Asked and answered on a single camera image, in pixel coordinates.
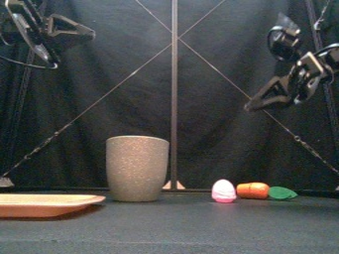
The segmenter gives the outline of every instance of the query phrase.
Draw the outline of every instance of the toy egg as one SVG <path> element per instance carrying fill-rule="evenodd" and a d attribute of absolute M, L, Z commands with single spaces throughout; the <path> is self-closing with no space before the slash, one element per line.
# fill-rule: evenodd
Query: toy egg
<path fill-rule="evenodd" d="M 237 190 L 229 180 L 218 180 L 213 187 L 213 199 L 217 202 L 234 202 L 238 198 Z"/>

